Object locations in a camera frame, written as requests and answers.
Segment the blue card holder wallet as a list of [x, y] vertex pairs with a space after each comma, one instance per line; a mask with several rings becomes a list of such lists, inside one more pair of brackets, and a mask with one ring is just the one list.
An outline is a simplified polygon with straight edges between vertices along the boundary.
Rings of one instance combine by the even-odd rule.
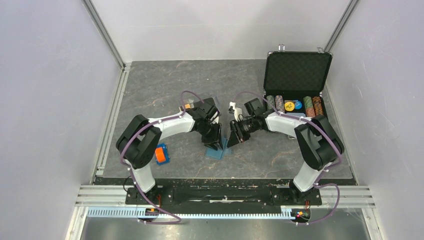
[[204, 155], [212, 159], [222, 160], [225, 156], [229, 156], [232, 154], [232, 150], [227, 147], [227, 143], [228, 143], [228, 138], [223, 137], [222, 138], [223, 149], [214, 150], [211, 148], [207, 148]]

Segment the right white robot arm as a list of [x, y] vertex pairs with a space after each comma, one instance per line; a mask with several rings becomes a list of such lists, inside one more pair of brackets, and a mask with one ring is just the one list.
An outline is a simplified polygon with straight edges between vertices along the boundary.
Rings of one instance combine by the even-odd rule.
[[344, 152], [344, 145], [324, 115], [313, 118], [294, 116], [281, 111], [268, 110], [258, 98], [245, 103], [247, 117], [234, 101], [229, 103], [229, 113], [234, 120], [229, 123], [227, 147], [246, 142], [251, 134], [264, 130], [294, 137], [299, 145], [304, 163], [289, 184], [289, 199], [302, 204], [309, 198], [309, 190], [317, 186], [323, 171]]

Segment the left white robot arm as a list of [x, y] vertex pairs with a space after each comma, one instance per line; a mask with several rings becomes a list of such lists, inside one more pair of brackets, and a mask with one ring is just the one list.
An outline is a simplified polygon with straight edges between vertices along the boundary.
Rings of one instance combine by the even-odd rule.
[[221, 113], [212, 98], [198, 101], [192, 108], [161, 118], [136, 115], [118, 138], [115, 146], [120, 162], [125, 165], [145, 204], [157, 198], [150, 162], [161, 140], [182, 133], [197, 132], [202, 144], [212, 150], [222, 150]]

